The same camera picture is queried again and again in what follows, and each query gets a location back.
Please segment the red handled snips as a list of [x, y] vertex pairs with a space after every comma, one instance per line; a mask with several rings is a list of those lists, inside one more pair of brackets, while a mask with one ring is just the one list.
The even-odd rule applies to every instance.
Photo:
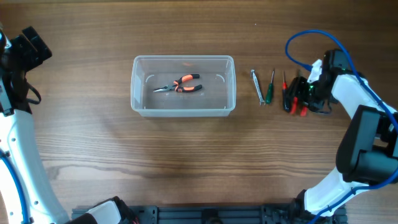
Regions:
[[298, 113], [301, 117], [305, 117], [308, 112], [308, 83], [301, 70], [297, 70], [296, 77], [289, 86], [288, 95], [292, 103], [289, 113]]

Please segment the red black handled screwdriver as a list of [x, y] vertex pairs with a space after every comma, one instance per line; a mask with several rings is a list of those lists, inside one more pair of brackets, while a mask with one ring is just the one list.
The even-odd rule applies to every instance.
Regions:
[[283, 82], [282, 82], [282, 107], [286, 112], [290, 112], [290, 101], [287, 98], [287, 83], [285, 80], [285, 72], [283, 72]]

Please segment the green handled screwdriver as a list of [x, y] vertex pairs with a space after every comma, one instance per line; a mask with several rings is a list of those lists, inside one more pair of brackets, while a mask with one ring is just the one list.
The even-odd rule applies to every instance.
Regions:
[[273, 71], [272, 71], [271, 81], [270, 81], [270, 84], [268, 85], [268, 89], [267, 89], [267, 94], [266, 94], [266, 99], [265, 99], [265, 102], [267, 105], [272, 103], [272, 99], [274, 96], [274, 74], [275, 74], [275, 69], [273, 69]]

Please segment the clear plastic container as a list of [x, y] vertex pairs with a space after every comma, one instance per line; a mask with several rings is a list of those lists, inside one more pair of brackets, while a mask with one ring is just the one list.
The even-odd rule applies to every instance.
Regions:
[[[185, 86], [202, 85], [192, 93], [163, 91], [188, 74], [199, 79]], [[224, 117], [236, 107], [236, 72], [229, 55], [140, 55], [131, 74], [131, 108], [142, 117]]]

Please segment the orange black needle-nose pliers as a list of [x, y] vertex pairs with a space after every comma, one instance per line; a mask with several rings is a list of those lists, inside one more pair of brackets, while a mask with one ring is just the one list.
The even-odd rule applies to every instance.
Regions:
[[155, 88], [153, 90], [154, 93], [156, 92], [163, 92], [163, 91], [176, 91], [177, 93], [192, 93], [195, 91], [199, 91], [203, 88], [202, 85], [196, 86], [185, 86], [184, 83], [190, 80], [199, 79], [200, 75], [197, 73], [188, 74], [180, 77], [177, 80], [174, 80], [171, 84]]

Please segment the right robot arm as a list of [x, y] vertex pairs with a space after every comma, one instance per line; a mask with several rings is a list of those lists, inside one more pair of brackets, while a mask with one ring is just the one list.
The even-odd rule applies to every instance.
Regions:
[[316, 186], [303, 190], [287, 212], [292, 223], [337, 223], [337, 211], [356, 195], [383, 182], [397, 183], [397, 130], [362, 74], [355, 75], [344, 52], [328, 50], [314, 62], [308, 78], [298, 74], [282, 89], [283, 108], [305, 116], [330, 114], [341, 103], [351, 118], [336, 153], [335, 168]]

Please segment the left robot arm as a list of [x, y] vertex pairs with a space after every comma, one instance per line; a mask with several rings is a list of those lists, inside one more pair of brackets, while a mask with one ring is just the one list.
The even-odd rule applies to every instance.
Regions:
[[1, 195], [9, 223], [139, 223], [119, 197], [72, 219], [55, 195], [37, 149], [30, 108], [42, 98], [26, 78], [51, 56], [31, 26], [13, 39], [1, 34]]

